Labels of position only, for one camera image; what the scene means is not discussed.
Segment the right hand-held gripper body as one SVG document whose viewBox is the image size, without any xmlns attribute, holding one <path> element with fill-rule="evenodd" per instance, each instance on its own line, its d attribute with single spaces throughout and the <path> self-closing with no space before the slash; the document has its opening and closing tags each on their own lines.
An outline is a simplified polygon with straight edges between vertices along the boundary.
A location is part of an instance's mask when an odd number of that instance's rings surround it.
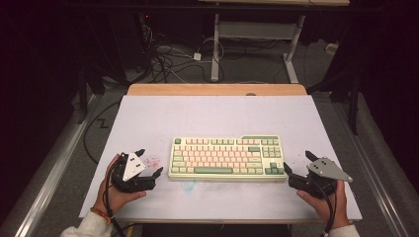
<svg viewBox="0 0 419 237">
<path fill-rule="evenodd" d="M 291 188 L 309 193 L 315 198 L 325 198 L 336 192 L 337 181 L 352 183 L 353 178 L 328 158 L 318 158 L 306 166 L 308 174 L 288 175 Z"/>
</svg>

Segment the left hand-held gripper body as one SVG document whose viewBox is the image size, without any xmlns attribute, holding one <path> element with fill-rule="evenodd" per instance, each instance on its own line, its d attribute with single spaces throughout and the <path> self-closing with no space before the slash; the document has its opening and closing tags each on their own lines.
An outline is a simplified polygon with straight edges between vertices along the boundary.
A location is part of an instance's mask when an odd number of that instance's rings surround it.
<svg viewBox="0 0 419 237">
<path fill-rule="evenodd" d="M 134 152 L 122 153 L 121 158 L 115 163 L 111 182 L 117 190 L 127 194 L 153 190 L 156 186 L 155 180 L 150 179 L 151 176 L 140 177 L 144 170 L 144 163 Z"/>
</svg>

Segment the green and pink keyboard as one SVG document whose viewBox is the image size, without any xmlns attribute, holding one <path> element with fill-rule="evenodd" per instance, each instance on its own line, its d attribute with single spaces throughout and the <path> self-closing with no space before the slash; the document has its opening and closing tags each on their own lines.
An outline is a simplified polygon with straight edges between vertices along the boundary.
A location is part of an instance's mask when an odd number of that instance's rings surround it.
<svg viewBox="0 0 419 237">
<path fill-rule="evenodd" d="M 181 180 L 285 181 L 284 161 L 276 135 L 176 137 L 168 175 Z"/>
</svg>

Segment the person's right hand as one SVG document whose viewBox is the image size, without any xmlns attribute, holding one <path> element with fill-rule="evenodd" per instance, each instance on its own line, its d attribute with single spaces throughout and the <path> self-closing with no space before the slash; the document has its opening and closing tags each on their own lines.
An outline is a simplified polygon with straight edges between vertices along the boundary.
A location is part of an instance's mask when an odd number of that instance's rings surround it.
<svg viewBox="0 0 419 237">
<path fill-rule="evenodd" d="M 328 224 L 330 217 L 331 205 L 334 210 L 334 221 L 330 229 L 337 229 L 344 226 L 349 226 L 352 222 L 347 217 L 347 197 L 345 193 L 345 184 L 343 181 L 337 182 L 336 193 L 329 197 L 330 205 L 327 199 L 319 199 L 312 197 L 305 191 L 297 191 L 296 194 L 314 208 L 318 217 L 325 223 Z"/>
</svg>

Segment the person's left hand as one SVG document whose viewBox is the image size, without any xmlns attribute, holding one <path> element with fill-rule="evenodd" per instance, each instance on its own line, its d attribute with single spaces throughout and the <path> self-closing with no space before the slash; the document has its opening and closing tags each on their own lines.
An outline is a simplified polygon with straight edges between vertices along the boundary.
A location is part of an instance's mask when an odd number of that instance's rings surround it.
<svg viewBox="0 0 419 237">
<path fill-rule="evenodd" d="M 107 204 L 104 203 L 104 192 L 108 193 L 109 201 Z M 139 198 L 144 198 L 145 196 L 146 192 L 137 192 L 132 194 L 121 193 L 114 187 L 111 187 L 106 180 L 103 180 L 98 190 L 98 195 L 93 207 L 103 213 L 106 213 L 107 208 L 109 208 L 113 214 L 116 214 L 127 203 Z"/>
</svg>

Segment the black stand leg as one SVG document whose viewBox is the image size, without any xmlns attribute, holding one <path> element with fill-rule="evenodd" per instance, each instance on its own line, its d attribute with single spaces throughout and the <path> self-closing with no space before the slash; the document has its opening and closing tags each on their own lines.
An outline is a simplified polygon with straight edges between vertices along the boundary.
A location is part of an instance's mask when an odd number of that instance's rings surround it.
<svg viewBox="0 0 419 237">
<path fill-rule="evenodd" d="M 87 83 L 85 80 L 84 67 L 81 67 L 78 73 L 78 89 L 79 89 L 79 107 L 80 116 L 78 123 L 81 124 L 88 113 L 88 102 L 87 102 Z"/>
</svg>

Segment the metal floor rail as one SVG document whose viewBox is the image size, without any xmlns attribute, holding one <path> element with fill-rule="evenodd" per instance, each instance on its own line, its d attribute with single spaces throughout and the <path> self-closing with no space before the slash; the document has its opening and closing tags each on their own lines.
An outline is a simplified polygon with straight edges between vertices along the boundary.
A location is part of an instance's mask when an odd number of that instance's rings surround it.
<svg viewBox="0 0 419 237">
<path fill-rule="evenodd" d="M 414 190 L 395 161 L 368 107 L 360 104 L 357 130 L 348 125 L 347 107 L 333 109 L 349 143 L 336 144 L 344 168 L 354 176 L 351 185 L 363 219 L 356 223 L 362 237 L 414 237 L 410 208 Z"/>
<path fill-rule="evenodd" d="M 88 96 L 87 114 L 76 111 L 58 136 L 8 217 L 9 220 L 16 220 L 12 237 L 33 235 L 101 99 L 101 95 Z"/>
</svg>

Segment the white metal desk frame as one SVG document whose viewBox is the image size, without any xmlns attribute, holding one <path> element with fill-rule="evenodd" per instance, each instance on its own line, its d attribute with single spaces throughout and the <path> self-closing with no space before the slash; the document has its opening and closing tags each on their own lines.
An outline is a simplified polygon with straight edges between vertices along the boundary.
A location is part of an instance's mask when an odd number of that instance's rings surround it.
<svg viewBox="0 0 419 237">
<path fill-rule="evenodd" d="M 222 4 L 250 4 L 264 7 L 292 7 L 298 6 L 303 9 L 312 7 L 347 7 L 350 0 L 200 0 L 211 2 L 214 7 Z M 297 83 L 297 76 L 293 68 L 293 54 L 303 28 L 305 15 L 300 14 L 295 23 L 274 24 L 257 22 L 233 22 L 222 21 L 218 13 L 214 14 L 211 75 L 212 82 L 220 81 L 220 60 L 224 54 L 224 47 L 219 41 L 225 39 L 252 39 L 252 40 L 289 40 L 291 42 L 288 52 L 283 54 L 283 62 L 291 83 Z"/>
</svg>

